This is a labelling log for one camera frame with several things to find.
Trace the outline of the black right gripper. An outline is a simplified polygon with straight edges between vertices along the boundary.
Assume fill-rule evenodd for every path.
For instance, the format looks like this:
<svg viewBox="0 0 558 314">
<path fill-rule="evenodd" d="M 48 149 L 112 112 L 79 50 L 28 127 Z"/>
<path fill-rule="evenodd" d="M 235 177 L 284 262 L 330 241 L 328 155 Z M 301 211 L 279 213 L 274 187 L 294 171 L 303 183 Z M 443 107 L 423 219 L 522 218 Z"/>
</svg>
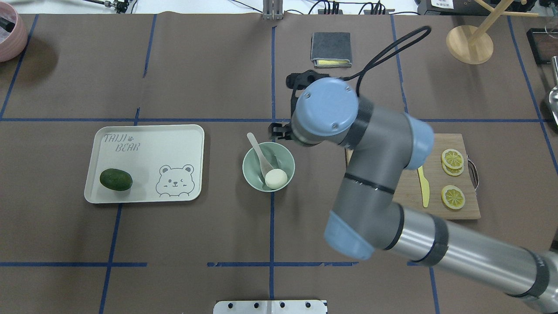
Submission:
<svg viewBox="0 0 558 314">
<path fill-rule="evenodd" d="M 270 123 L 268 127 L 269 139 L 271 141 L 293 140 L 291 123 Z"/>
</svg>

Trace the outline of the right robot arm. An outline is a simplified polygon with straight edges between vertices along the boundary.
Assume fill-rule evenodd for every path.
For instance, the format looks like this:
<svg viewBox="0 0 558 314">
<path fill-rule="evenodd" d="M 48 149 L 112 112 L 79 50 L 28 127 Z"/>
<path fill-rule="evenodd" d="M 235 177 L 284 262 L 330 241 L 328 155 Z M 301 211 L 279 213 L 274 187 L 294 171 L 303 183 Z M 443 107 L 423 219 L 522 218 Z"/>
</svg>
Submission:
<svg viewBox="0 0 558 314">
<path fill-rule="evenodd" d="M 393 200 L 404 170 L 423 165 L 434 146 L 429 124 L 374 105 L 343 78 L 313 70 L 286 78 L 291 120 L 271 137 L 312 147 L 330 141 L 353 151 L 327 221 L 327 243 L 352 259 L 377 249 L 496 288 L 544 314 L 557 312 L 557 254 L 478 234 Z"/>
</svg>

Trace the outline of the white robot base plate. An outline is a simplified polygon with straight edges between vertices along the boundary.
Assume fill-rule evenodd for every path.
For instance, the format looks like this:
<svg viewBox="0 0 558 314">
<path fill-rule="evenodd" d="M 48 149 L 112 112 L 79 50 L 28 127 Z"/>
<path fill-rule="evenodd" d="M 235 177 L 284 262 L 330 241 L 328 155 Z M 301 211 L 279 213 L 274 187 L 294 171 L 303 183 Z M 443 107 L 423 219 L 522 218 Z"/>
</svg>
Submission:
<svg viewBox="0 0 558 314">
<path fill-rule="evenodd" d="M 222 300 L 214 314 L 327 314 L 326 300 Z"/>
</svg>

